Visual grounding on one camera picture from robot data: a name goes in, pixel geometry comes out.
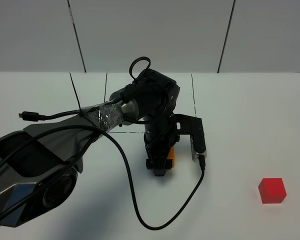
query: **white wall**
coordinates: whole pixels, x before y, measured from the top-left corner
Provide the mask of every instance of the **white wall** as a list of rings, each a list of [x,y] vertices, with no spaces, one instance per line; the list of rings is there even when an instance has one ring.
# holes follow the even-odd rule
[[[67,0],[0,0],[0,71],[84,71]]]
[[[300,0],[237,0],[220,72],[300,72]]]
[[[162,72],[214,72],[232,0],[70,0],[87,72],[127,72],[148,56]]]

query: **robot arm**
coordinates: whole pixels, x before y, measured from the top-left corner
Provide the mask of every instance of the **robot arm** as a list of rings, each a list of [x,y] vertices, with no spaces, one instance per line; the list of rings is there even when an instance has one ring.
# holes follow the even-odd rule
[[[172,159],[168,155],[180,135],[190,135],[192,155],[204,159],[206,146],[201,119],[173,113],[180,88],[176,81],[149,66],[134,78],[132,84],[114,92],[109,102],[82,108],[76,116],[57,123],[32,124],[23,131],[0,138],[0,214],[51,182],[69,159],[102,136],[92,133],[91,128],[108,132],[122,124],[144,124],[146,167],[156,176],[164,176],[172,168]],[[28,121],[48,119],[31,112],[23,112],[20,117]],[[177,123],[180,123],[180,129],[177,129]],[[86,129],[67,129],[71,126],[86,126]],[[15,149],[49,131],[53,133],[32,141],[2,164]],[[82,171],[80,158],[44,192],[1,219],[0,226],[17,227],[62,204],[74,189],[78,172]]]

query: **clear tape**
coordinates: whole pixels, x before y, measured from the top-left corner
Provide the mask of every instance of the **clear tape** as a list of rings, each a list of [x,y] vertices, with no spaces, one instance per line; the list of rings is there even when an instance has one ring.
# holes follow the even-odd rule
[[[105,102],[94,106],[83,107],[82,111],[97,128],[109,132],[124,121],[121,105],[120,102]]]

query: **white table surface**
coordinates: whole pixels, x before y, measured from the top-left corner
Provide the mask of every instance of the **white table surface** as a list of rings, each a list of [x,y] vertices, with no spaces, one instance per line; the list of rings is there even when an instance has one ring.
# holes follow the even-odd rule
[[[207,166],[200,188],[174,223],[160,231],[139,223],[123,160],[103,137],[84,156],[84,170],[71,196],[17,228],[1,227],[0,240],[300,240],[300,74],[192,76]],[[109,77],[110,73],[106,96],[126,84],[112,85]],[[181,86],[182,101],[178,99],[175,112],[194,115],[191,75],[169,77]],[[72,78],[80,99],[88,105],[103,102],[104,74],[78,73]],[[26,94],[33,97],[24,100],[22,93],[29,86],[34,93]],[[86,94],[94,86],[99,87],[96,95]],[[13,117],[20,111],[53,114],[78,107],[67,73],[0,73],[0,97],[0,137],[27,125],[18,115]],[[200,177],[198,164],[191,160],[189,137],[181,136],[176,144],[175,168],[165,177],[154,177],[146,169],[142,132],[111,135],[127,155],[143,219],[152,226],[165,223]],[[262,204],[262,178],[283,179],[287,197],[282,204]]]

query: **red block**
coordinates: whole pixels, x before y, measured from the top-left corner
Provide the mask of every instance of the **red block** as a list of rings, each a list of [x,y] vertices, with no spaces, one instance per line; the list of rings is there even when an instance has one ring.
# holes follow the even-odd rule
[[[259,192],[263,204],[280,204],[287,196],[282,178],[263,178]]]

